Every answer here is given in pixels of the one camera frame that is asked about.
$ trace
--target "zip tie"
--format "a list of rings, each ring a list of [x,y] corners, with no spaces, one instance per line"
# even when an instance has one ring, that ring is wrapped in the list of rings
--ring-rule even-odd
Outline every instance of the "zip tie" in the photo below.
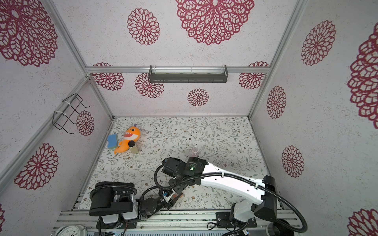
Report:
[[[66,113],[63,113],[63,112],[61,112],[61,111],[55,111],[56,113],[62,113],[63,115],[67,115]]]

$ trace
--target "blue sponge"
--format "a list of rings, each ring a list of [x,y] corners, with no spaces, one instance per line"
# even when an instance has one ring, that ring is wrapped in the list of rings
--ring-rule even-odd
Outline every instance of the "blue sponge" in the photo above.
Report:
[[[115,149],[118,147],[117,134],[111,134],[108,136],[108,148]]]

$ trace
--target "jar lid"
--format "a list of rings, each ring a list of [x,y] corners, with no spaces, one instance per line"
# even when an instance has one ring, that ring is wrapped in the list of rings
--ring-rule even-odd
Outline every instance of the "jar lid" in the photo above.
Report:
[[[135,146],[135,142],[133,140],[129,141],[129,147]]]

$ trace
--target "black cable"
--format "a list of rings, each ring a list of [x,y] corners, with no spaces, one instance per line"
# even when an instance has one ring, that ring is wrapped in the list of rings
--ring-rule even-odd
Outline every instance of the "black cable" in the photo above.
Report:
[[[229,178],[233,178],[233,179],[237,179],[237,180],[240,180],[242,182],[245,182],[249,185],[252,185],[254,187],[256,187],[256,183],[255,182],[252,182],[250,180],[247,180],[243,177],[240,177],[240,176],[236,176],[236,175],[233,175],[233,174],[229,174],[229,173],[221,173],[221,172],[213,172],[213,173],[207,173],[207,174],[200,174],[200,175],[197,175],[197,176],[193,176],[193,177],[189,177],[189,178],[186,178],[186,179],[183,179],[175,184],[172,184],[171,186],[167,186],[167,187],[164,187],[164,186],[161,186],[157,180],[157,173],[158,171],[163,167],[164,165],[161,165],[159,166],[154,175],[153,175],[153,180],[155,181],[155,184],[156,186],[161,189],[161,190],[169,190],[169,189],[173,189],[181,184],[184,184],[188,181],[193,181],[195,179],[200,179],[200,178],[206,178],[206,177],[212,177],[212,176],[226,176],[226,177],[229,177]],[[296,228],[296,227],[293,227],[283,221],[281,221],[280,219],[277,220],[277,222],[282,225],[283,227],[289,229],[289,230],[292,230],[292,231],[295,231],[295,232],[298,232],[298,233],[304,233],[307,231],[307,222],[305,220],[305,218],[303,217],[303,215],[299,212],[299,210],[297,208],[294,207],[293,204],[291,204],[289,201],[287,201],[286,199],[284,199],[283,197],[281,197],[280,195],[278,195],[277,193],[267,189],[267,188],[264,188],[260,185],[257,186],[258,189],[260,190],[263,190],[264,192],[266,193],[269,193],[271,194],[273,197],[277,198],[278,200],[281,200],[283,203],[285,203],[290,209],[292,209],[292,211],[298,216],[299,220],[301,221],[302,223],[302,228]]]
[[[144,201],[144,196],[146,195],[146,193],[148,193],[149,191],[154,190],[154,189],[156,189],[156,188],[158,188],[158,187],[157,187],[157,186],[153,186],[153,187],[151,187],[151,188],[146,189],[146,190],[142,193],[141,198],[140,198],[140,206],[139,206],[140,209],[142,209],[142,203],[143,203],[143,201]]]
[[[215,225],[218,226],[218,227],[221,227],[221,228],[225,228],[225,229],[227,229],[229,232],[231,232],[231,230],[229,230],[226,226],[223,226],[223,225],[221,225],[221,224],[217,224],[217,223],[214,223],[214,222],[209,222],[208,225],[207,225],[206,227],[207,227],[208,230],[212,230],[212,229],[215,228]]]
[[[136,190],[136,188],[133,188],[133,187],[130,187],[130,186],[127,186],[127,185],[117,185],[117,184],[114,184],[114,185],[101,185],[101,186],[97,186],[96,188],[94,188],[91,193],[89,194],[89,199],[92,200],[92,197],[93,195],[100,189],[104,189],[104,188],[125,188],[125,189],[128,189],[128,190],[132,190],[134,192],[134,195],[136,195],[136,193],[138,192]]]
[[[102,216],[98,217],[98,235],[102,236],[101,234],[101,222],[102,222]]]
[[[228,236],[228,235],[236,234],[236,233],[238,233],[238,232],[240,232],[240,231],[243,231],[243,230],[247,227],[247,225],[248,225],[248,223],[249,223],[250,220],[251,220],[251,219],[247,220],[247,222],[245,222],[245,223],[242,225],[242,227],[238,228],[237,230],[233,230],[233,231],[230,231],[230,232],[228,232],[228,233],[224,233],[224,234],[222,234],[222,236]]]

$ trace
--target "clock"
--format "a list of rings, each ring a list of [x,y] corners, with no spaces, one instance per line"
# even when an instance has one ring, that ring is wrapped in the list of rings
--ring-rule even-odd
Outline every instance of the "clock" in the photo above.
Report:
[[[60,227],[55,236],[87,236],[86,227],[81,225],[71,225]]]

